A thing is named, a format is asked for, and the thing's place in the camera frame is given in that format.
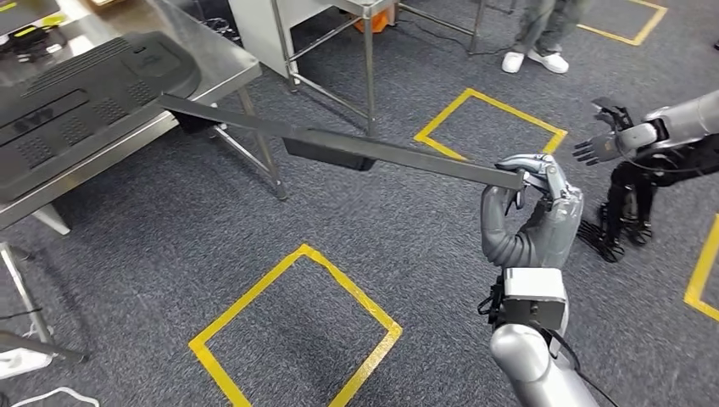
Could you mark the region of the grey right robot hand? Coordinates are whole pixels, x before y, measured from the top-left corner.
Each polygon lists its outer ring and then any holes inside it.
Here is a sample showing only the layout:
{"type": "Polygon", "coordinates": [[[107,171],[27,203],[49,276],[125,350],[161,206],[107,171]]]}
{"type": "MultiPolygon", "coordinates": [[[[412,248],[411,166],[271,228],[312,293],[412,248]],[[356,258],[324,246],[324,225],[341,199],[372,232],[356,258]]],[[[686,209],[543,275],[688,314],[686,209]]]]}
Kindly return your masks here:
{"type": "Polygon", "coordinates": [[[482,192],[481,241],[487,260],[503,269],[549,267],[566,262],[582,220],[582,190],[570,184],[560,164],[550,154],[515,154],[499,161],[499,170],[525,172],[523,181],[543,193],[530,218],[516,231],[504,218],[509,189],[488,186],[482,192]]]}

